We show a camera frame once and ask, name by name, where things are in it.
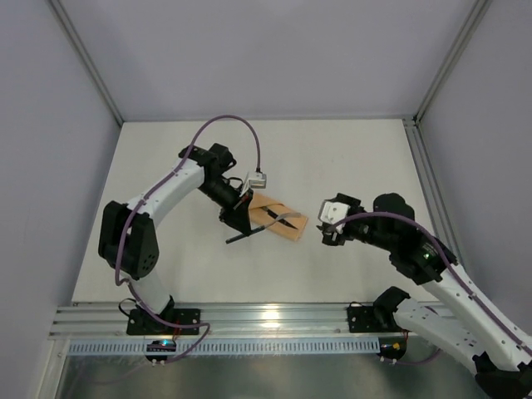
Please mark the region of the orange cloth napkin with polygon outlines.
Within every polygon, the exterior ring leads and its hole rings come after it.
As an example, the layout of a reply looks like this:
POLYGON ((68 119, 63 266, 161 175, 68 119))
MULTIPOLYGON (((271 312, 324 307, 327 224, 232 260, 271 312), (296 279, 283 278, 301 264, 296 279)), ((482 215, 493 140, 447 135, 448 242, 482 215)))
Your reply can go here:
POLYGON ((308 223, 308 216, 260 193, 254 193, 249 205, 249 218, 253 224, 264 226, 284 239, 297 242, 308 223))

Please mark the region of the knife with green handle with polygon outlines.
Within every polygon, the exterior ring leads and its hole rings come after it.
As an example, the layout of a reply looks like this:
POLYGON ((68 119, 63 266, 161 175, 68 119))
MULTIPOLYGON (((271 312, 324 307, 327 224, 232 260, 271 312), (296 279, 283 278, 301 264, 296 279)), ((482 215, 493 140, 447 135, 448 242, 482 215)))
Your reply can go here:
POLYGON ((297 229, 297 227, 294 224, 288 221, 288 218, 298 217, 299 216, 298 213, 288 212, 288 213, 278 214, 267 206, 262 207, 261 210, 263 210, 267 214, 267 216, 272 218, 274 223, 279 223, 290 229, 297 229))

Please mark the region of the fork with green handle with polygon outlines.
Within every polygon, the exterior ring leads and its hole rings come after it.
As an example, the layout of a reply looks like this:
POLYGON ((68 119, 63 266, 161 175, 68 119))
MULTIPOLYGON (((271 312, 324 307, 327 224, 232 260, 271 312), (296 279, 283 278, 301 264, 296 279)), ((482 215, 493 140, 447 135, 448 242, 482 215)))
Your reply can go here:
MULTIPOLYGON (((302 214, 298 213, 299 216, 298 217, 294 217, 294 218, 299 218, 302 216, 302 214)), ((267 224, 263 224, 257 228, 254 228, 251 230, 251 232, 249 234, 238 234, 232 238, 229 238, 229 239, 226 239, 225 240, 225 243, 226 244, 232 244, 232 243, 235 243, 237 241, 240 241, 241 239, 246 239, 252 235, 255 235, 255 234, 258 234, 258 233, 261 233, 263 232, 264 230, 272 227, 274 224, 278 224, 278 223, 274 223, 274 221, 272 220, 271 222, 267 223, 267 224)))

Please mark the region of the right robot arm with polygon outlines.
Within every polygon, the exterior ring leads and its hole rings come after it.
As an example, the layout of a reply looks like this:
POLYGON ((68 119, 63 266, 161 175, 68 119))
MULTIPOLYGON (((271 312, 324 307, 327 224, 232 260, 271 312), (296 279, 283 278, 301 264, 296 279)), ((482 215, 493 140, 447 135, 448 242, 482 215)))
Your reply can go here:
POLYGON ((386 327, 413 332, 453 357, 490 398, 531 396, 531 336, 509 320, 475 285, 457 257, 415 220, 397 193, 377 196, 372 211, 359 199, 337 194, 318 212, 323 244, 359 241, 388 253, 402 276, 437 298, 452 321, 391 287, 374 302, 386 327))

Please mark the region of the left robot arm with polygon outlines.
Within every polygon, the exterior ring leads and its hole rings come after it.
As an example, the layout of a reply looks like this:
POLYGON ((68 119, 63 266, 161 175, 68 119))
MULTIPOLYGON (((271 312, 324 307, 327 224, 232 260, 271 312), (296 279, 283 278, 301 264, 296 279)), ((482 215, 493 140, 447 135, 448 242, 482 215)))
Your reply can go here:
POLYGON ((127 334, 170 334, 177 324, 185 335, 198 334, 200 312, 178 310, 155 271, 160 257, 156 228, 186 195, 199 190, 219 206, 222 223, 250 236, 253 191, 233 187, 224 175, 235 164, 229 148, 220 144, 208 150, 185 148, 174 169, 147 192, 127 203, 111 201, 105 206, 98 254, 113 268, 116 284, 127 284, 136 295, 127 334))

